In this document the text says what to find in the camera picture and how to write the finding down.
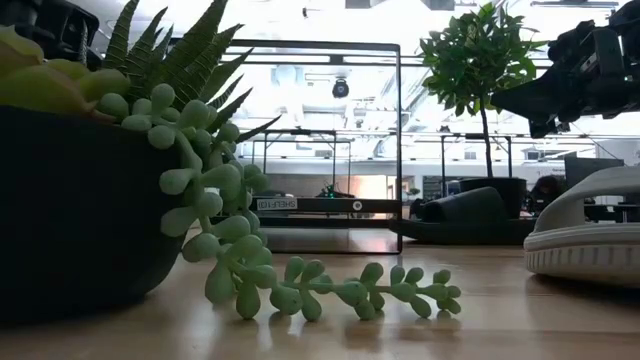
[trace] sticker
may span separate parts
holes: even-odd
[[[297,198],[258,199],[257,211],[296,210]]]

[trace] wooden table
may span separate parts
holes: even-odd
[[[276,256],[282,271],[285,256]],[[421,320],[387,299],[385,315],[361,322],[333,295],[321,321],[281,317],[263,305],[255,321],[203,296],[211,263],[180,260],[142,304],[68,322],[0,330],[3,360],[473,359],[607,360],[640,358],[640,302],[532,277],[519,249],[408,248],[401,257],[318,256],[337,279],[368,261],[429,273],[450,269],[463,312]]]

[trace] monitor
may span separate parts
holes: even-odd
[[[624,160],[565,157],[564,171],[567,187],[575,186],[596,171],[617,166],[624,166]]]

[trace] string of pearls plant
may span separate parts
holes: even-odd
[[[420,295],[437,301],[438,308],[457,314],[460,305],[455,298],[460,289],[447,286],[451,274],[442,270],[433,275],[433,284],[421,287],[424,277],[420,268],[405,273],[400,267],[390,272],[390,285],[377,282],[383,276],[379,263],[365,266],[359,278],[336,284],[321,261],[305,262],[292,257],[287,263],[284,280],[271,266],[272,256],[267,238],[260,232],[258,217],[249,211],[250,190],[263,191],[267,177],[255,165],[242,166],[235,160],[235,143],[239,136],[233,124],[215,124],[217,111],[199,100],[186,104],[182,112],[171,105],[175,99],[173,88],[167,84],[156,86],[151,99],[139,99],[129,114],[125,99],[117,94],[105,95],[99,110],[122,120],[121,126],[147,132],[149,143],[159,150],[178,146],[182,153],[182,168],[168,170],[160,176],[160,189],[168,195],[183,195],[184,206],[167,212],[161,221],[161,231],[171,237],[184,235],[197,219],[202,232],[182,248],[189,262],[216,258],[217,263],[205,285],[205,296],[213,304],[231,301],[236,297],[236,310],[244,319],[253,318],[260,309],[258,289],[270,289],[270,301],[281,312],[293,315],[302,311],[309,321],[322,314],[317,294],[336,294],[354,308],[363,320],[376,316],[385,304],[382,294],[409,303],[421,317],[431,315],[431,307]],[[215,136],[205,129],[219,125]],[[219,189],[219,194],[205,191]],[[221,212],[229,216],[216,225],[210,218]]]

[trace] fern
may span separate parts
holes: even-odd
[[[240,83],[240,80],[242,80],[242,77],[244,75],[240,75],[238,76],[237,79],[235,79],[230,85],[229,87],[227,87],[227,89],[220,94],[220,96],[218,96],[217,98],[213,99],[211,102],[209,102],[207,105],[211,105],[216,109],[219,109],[222,107],[222,105],[224,105],[224,103],[227,102],[227,100],[229,99],[229,96],[231,96],[231,94],[233,93],[233,90],[236,89],[236,86],[238,86],[238,84]]]
[[[118,16],[102,65],[106,69],[125,70],[124,62],[129,48],[129,28],[131,28],[131,19],[138,7],[138,2],[140,0],[129,0]]]
[[[212,43],[228,0],[214,0],[150,77],[150,87],[179,76]]]
[[[154,44],[158,41],[158,38],[160,37],[160,34],[162,34],[162,30],[164,30],[164,28],[160,28],[160,29],[156,30],[155,35],[153,35],[153,43]]]
[[[151,76],[151,72],[153,72],[153,70],[156,69],[158,65],[160,65],[162,59],[164,59],[165,55],[167,55],[167,49],[169,48],[169,42],[171,42],[172,36],[173,26],[169,28],[160,44],[158,44],[158,46],[156,46],[156,48],[151,52],[151,57],[149,58],[147,68],[145,69],[145,78],[147,79],[147,84],[145,86],[143,94],[140,97],[148,97],[148,95],[151,93],[151,87],[148,79]]]
[[[167,83],[176,91],[174,107],[181,110],[187,102],[200,97],[202,89],[218,64],[222,54],[231,44],[233,35],[242,25],[231,27],[214,37],[214,40],[186,69],[181,69]]]
[[[247,92],[238,96],[237,99],[233,100],[225,108],[218,111],[218,116],[213,121],[213,123],[209,125],[209,127],[207,128],[207,131],[213,134],[214,132],[218,131],[218,129],[220,129],[222,125],[226,124],[227,121],[231,119],[233,114],[235,114],[236,111],[238,111],[238,109],[240,108],[240,105],[242,105],[244,100],[249,96],[249,94],[251,94],[251,90],[253,90],[253,88],[247,90]]]
[[[262,126],[258,126],[257,128],[247,131],[244,134],[240,134],[240,136],[238,136],[238,139],[235,141],[236,144],[240,144],[241,142],[245,142],[249,139],[251,139],[252,137],[260,134],[261,132],[267,130],[271,125],[275,124],[276,121],[280,120],[280,118],[282,117],[282,114],[278,115],[278,117],[276,117],[275,119],[263,124]]]
[[[227,80],[229,80],[231,75],[233,75],[233,73],[240,67],[240,65],[244,63],[244,61],[251,54],[252,51],[253,49],[249,49],[249,51],[231,60],[230,62],[224,63],[220,66],[217,66],[215,69],[213,69],[213,73],[211,74],[209,81],[207,81],[207,84],[205,85],[204,89],[202,90],[202,93],[200,94],[200,100],[202,100],[205,103],[209,102],[209,100],[211,100],[211,98],[215,94],[217,94],[218,91],[220,91],[220,89],[227,82]],[[214,105],[214,107],[219,108],[220,106],[222,106],[222,104],[224,104],[224,101],[218,106]]]
[[[87,42],[89,41],[89,29],[87,29],[87,23],[82,20],[82,32],[80,33],[80,49],[78,49],[78,62],[82,65],[87,65],[87,48],[89,47]]]
[[[131,79],[131,87],[127,94],[130,101],[135,101],[145,95],[144,81],[149,61],[151,60],[153,45],[155,44],[157,36],[156,29],[166,12],[167,8],[164,8],[156,14],[153,20],[151,20],[149,26],[142,33],[142,36],[140,36],[140,39],[136,41],[136,44],[127,55],[125,60],[127,70],[125,74]]]
[[[187,69],[182,69],[176,77],[167,81],[176,92],[173,107],[181,111],[190,100],[198,98],[207,79],[211,76],[211,69],[215,66],[216,54],[215,45],[210,44],[194,61],[195,66],[192,69],[192,73],[189,73]]]

